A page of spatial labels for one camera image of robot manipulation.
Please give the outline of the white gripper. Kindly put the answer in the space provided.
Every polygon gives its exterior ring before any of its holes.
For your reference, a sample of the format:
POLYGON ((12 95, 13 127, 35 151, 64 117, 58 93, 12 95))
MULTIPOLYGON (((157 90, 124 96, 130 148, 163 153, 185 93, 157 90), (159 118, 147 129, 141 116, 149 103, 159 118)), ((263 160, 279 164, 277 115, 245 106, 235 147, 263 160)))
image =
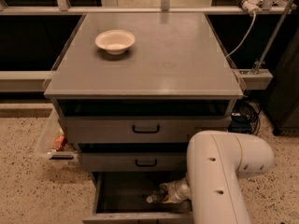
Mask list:
POLYGON ((163 203, 181 203, 184 201, 184 199, 178 195, 177 181, 163 183, 162 189, 165 193, 163 203))

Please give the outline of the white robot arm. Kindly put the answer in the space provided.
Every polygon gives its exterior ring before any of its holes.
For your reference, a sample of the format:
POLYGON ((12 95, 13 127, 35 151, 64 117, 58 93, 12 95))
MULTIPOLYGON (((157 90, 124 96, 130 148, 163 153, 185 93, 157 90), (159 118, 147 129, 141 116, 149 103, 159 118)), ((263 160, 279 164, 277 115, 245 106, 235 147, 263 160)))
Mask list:
POLYGON ((186 158, 186 176, 162 184, 163 202, 191 200, 194 224, 251 224, 238 179, 273 167, 269 144, 251 134, 202 131, 191 138, 186 158))

